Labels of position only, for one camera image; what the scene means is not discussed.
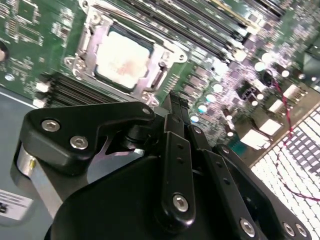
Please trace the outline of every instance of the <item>screw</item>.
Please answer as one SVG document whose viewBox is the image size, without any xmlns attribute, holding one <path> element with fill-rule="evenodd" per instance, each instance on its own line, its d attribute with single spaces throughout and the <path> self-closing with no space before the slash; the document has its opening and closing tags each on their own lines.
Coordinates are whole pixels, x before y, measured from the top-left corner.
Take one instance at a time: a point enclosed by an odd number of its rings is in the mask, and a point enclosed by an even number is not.
<svg viewBox="0 0 320 240">
<path fill-rule="evenodd" d="M 84 8 L 88 7 L 88 2 L 87 1 L 83 1 L 82 2 L 82 7 L 84 7 Z"/>
<path fill-rule="evenodd" d="M 97 13 L 95 13 L 93 15 L 93 18 L 91 19 L 91 22 L 93 24 L 97 25 L 97 24 L 99 24 L 101 22 L 101 17 Z"/>
<path fill-rule="evenodd" d="M 194 130 L 197 134 L 201 134 L 201 129 L 198 128 L 197 126 L 194 127 Z"/>
<path fill-rule="evenodd" d="M 189 204 L 187 200 L 180 194 L 176 194 L 173 196 L 173 205 L 178 209 L 180 212 L 186 212 L 189 208 Z"/>
<path fill-rule="evenodd" d="M 73 136 L 70 144 L 74 149 L 84 150 L 88 147 L 88 140 L 84 136 Z"/>
<path fill-rule="evenodd" d="M 307 237 L 306 230 L 298 223 L 296 223 L 295 226 L 298 229 L 299 233 L 306 238 Z"/>
<path fill-rule="evenodd" d="M 221 147 L 221 149 L 222 149 L 226 154 L 228 154 L 228 153 L 229 153 L 229 149 L 228 149 L 228 148 L 226 148 L 225 146 L 222 146 L 222 147 Z"/>
<path fill-rule="evenodd" d="M 151 112 L 148 110 L 148 109 L 146 109 L 146 108 L 142 108 L 142 111 L 145 113 L 145 114 L 150 114 Z"/>
<path fill-rule="evenodd" d="M 295 234 L 295 231 L 292 229 L 292 227 L 291 227 L 288 223 L 284 222 L 284 223 L 283 223 L 283 226 L 284 226 L 284 230 L 285 230 L 290 236 L 294 237 L 294 236 L 296 235 L 296 234 Z"/>
<path fill-rule="evenodd" d="M 13 76 L 12 74 L 8 73 L 4 76 L 5 80 L 12 82 L 15 80 L 15 76 Z"/>
<path fill-rule="evenodd" d="M 52 119 L 44 120 L 41 123 L 42 128 L 47 132 L 56 132 L 60 129 L 60 124 Z"/>
<path fill-rule="evenodd" d="M 245 219 L 241 218 L 240 219 L 240 225 L 242 230 L 251 238 L 253 238 L 256 235 L 254 227 L 251 225 L 251 223 Z"/>
</svg>

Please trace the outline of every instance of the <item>white sticker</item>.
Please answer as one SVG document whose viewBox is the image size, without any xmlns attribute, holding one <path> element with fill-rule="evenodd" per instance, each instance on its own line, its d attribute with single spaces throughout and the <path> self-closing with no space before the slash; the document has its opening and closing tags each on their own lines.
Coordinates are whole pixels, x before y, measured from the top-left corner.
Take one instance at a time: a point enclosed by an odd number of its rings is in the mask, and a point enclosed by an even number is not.
<svg viewBox="0 0 320 240">
<path fill-rule="evenodd" d="M 31 206 L 33 200 L 0 189 L 0 216 L 21 220 Z"/>
</svg>

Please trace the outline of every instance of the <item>motherboard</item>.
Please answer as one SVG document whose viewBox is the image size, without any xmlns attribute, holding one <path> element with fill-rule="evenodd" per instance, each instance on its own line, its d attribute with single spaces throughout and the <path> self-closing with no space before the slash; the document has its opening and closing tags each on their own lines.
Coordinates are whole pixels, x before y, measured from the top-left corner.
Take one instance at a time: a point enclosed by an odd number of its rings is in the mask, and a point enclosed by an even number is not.
<svg viewBox="0 0 320 240">
<path fill-rule="evenodd" d="M 304 58 L 318 48 L 319 4 L 1 0 L 0 86 L 38 108 L 158 107 L 174 90 L 211 144 L 267 148 L 305 83 L 318 81 Z"/>
</svg>

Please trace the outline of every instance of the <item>red wire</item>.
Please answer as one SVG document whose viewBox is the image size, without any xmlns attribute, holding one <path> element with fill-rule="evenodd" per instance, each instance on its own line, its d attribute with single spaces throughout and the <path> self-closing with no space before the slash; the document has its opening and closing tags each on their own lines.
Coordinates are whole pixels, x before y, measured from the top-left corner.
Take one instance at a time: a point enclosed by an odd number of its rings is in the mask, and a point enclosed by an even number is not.
<svg viewBox="0 0 320 240">
<path fill-rule="evenodd" d="M 278 167 L 279 167 L 279 163 L 280 163 L 280 153 L 283 147 L 287 148 L 287 142 L 292 138 L 292 132 L 293 132 L 293 128 L 292 128 L 292 124 L 291 124 L 291 119 L 290 119 L 290 112 L 288 109 L 288 102 L 287 102 L 287 98 L 284 96 L 283 91 L 281 89 L 281 87 L 279 86 L 279 84 L 275 81 L 274 82 L 275 88 L 277 89 L 277 91 L 281 94 L 282 96 L 282 102 L 284 104 L 285 107 L 285 116 L 286 116 L 286 120 L 289 124 L 289 133 L 288 133 L 288 139 L 286 141 L 283 142 L 283 146 L 280 148 L 278 154 L 276 155 L 276 162 L 275 162 L 275 167 L 276 167 L 276 173 L 279 176 L 280 181 L 282 182 L 283 186 L 292 194 L 296 195 L 299 198 L 303 198 L 303 199 L 310 199 L 316 202 L 320 202 L 319 198 L 316 197 L 312 197 L 312 196 L 306 196 L 303 195 L 301 192 L 295 192 L 293 190 L 290 189 L 290 187 L 287 185 L 287 183 L 285 182 L 283 176 L 281 175 Z"/>
</svg>

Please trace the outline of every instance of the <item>black ram slot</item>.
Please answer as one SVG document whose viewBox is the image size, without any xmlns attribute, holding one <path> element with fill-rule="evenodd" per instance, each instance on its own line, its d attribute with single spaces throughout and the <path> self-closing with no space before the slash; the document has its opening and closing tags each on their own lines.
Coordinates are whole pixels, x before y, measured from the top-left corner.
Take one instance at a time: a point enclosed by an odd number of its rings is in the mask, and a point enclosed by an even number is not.
<svg viewBox="0 0 320 240">
<path fill-rule="evenodd" d="M 49 77 L 51 82 L 46 107 L 115 103 L 117 100 L 61 73 Z"/>
<path fill-rule="evenodd" d="M 181 14 L 179 11 L 175 11 L 173 8 L 167 8 L 164 9 L 163 7 L 157 5 L 157 9 L 164 12 L 166 15 L 175 18 L 178 22 L 180 22 L 182 25 L 186 26 L 186 31 L 192 30 L 195 33 L 202 35 L 206 39 L 210 40 L 210 42 L 214 43 L 218 48 L 225 49 L 227 40 L 224 39 L 221 36 L 213 35 L 214 33 L 206 29 L 204 26 L 198 24 L 197 22 L 190 21 L 189 18 L 187 18 L 185 15 Z"/>
<path fill-rule="evenodd" d="M 217 6 L 215 6 L 214 4 L 212 4 L 211 2 L 207 2 L 205 0 L 198 0 L 201 4 L 205 5 L 207 8 L 215 8 L 215 13 L 216 15 L 220 16 L 223 19 L 226 19 L 228 21 L 230 21 L 231 23 L 241 27 L 241 28 L 245 28 L 247 27 L 246 24 L 244 22 L 242 22 L 240 19 L 237 19 L 233 16 L 228 15 L 227 13 L 225 13 L 224 11 L 220 10 Z M 202 11 L 201 9 L 197 8 L 197 5 L 192 4 L 189 0 L 179 0 L 179 2 L 185 6 L 188 6 L 189 8 L 191 7 L 193 10 L 198 11 L 199 14 L 203 15 L 204 17 L 210 19 L 210 21 L 216 21 L 218 22 L 221 26 L 225 27 L 225 28 L 231 28 L 230 26 L 227 26 L 225 24 L 223 24 L 223 22 L 215 20 L 210 14 L 206 13 L 205 11 Z"/>
<path fill-rule="evenodd" d="M 185 19 L 185 21 L 190 21 L 192 20 L 191 17 L 187 17 L 186 15 L 184 15 L 183 13 L 181 13 L 178 9 L 175 9 L 173 7 L 170 7 L 168 4 L 162 2 L 162 1 L 157 1 L 157 0 L 151 0 L 153 3 L 157 4 L 158 6 L 162 6 L 163 8 L 165 8 L 166 10 L 170 11 L 172 14 L 179 16 L 182 19 Z M 177 6 L 181 6 L 183 8 L 184 11 L 196 16 L 198 19 L 200 19 L 201 21 L 203 21 L 204 23 L 208 24 L 209 26 L 213 27 L 214 29 L 216 29 L 218 32 L 226 35 L 226 36 L 232 36 L 233 33 L 236 31 L 231 27 L 226 27 L 225 25 L 221 24 L 220 22 L 218 22 L 217 20 L 215 20 L 214 18 L 208 18 L 208 17 L 202 17 L 202 15 L 204 14 L 203 12 L 201 12 L 201 14 L 198 14 L 197 8 L 194 8 L 193 6 L 188 7 L 186 5 L 181 4 L 181 1 L 176 1 L 176 0 L 171 0 L 172 3 L 174 3 Z M 203 32 L 206 32 L 207 34 L 213 34 L 212 32 L 208 32 L 205 27 L 201 24 L 198 24 L 196 21 L 193 21 L 194 24 L 196 24 L 197 28 L 200 28 Z"/>
<path fill-rule="evenodd" d="M 154 22 L 162 26 L 165 26 L 167 29 L 174 32 L 175 34 L 183 36 L 183 38 L 185 38 L 186 40 L 188 40 L 190 43 L 194 44 L 198 48 L 204 49 L 205 51 L 207 51 L 208 53 L 210 53 L 211 55 L 219 59 L 225 58 L 225 54 L 219 49 L 217 49 L 216 47 L 213 47 L 209 43 L 193 36 L 190 32 L 185 31 L 184 29 L 172 26 L 172 22 L 170 20 L 168 20 L 165 17 L 162 17 L 161 15 L 155 12 L 151 12 L 149 8 L 145 7 L 140 2 L 131 1 L 131 0 L 123 0 L 123 1 L 129 4 L 131 8 L 134 8 L 141 15 L 145 15 L 146 17 L 152 19 Z"/>
<path fill-rule="evenodd" d="M 189 9 L 193 10 L 194 12 L 197 12 L 199 15 L 203 16 L 205 19 L 209 20 L 210 22 L 214 23 L 215 25 L 218 25 L 224 31 L 229 32 L 229 34 L 232 34 L 235 31 L 231 26 L 228 26 L 228 25 L 224 24 L 223 22 L 221 22 L 220 20 L 212 17 L 212 15 L 210 15 L 206 11 L 199 9 L 195 4 L 193 4 L 189 0 L 179 0 L 175 4 L 177 4 L 178 6 L 181 6 L 182 8 L 187 7 Z M 207 6 L 208 8 L 214 7 L 215 13 L 217 16 L 220 16 L 221 18 L 223 18 L 233 24 L 236 24 L 239 27 L 242 27 L 242 28 L 245 27 L 245 24 L 243 22 L 239 21 L 236 18 L 229 16 L 228 14 L 221 11 L 216 6 L 208 4 L 206 1 L 201 1 L 201 4 Z"/>
<path fill-rule="evenodd" d="M 279 21 L 286 14 L 285 10 L 268 0 L 244 0 L 244 2 L 260 10 L 262 14 L 268 15 L 275 21 Z"/>
</svg>

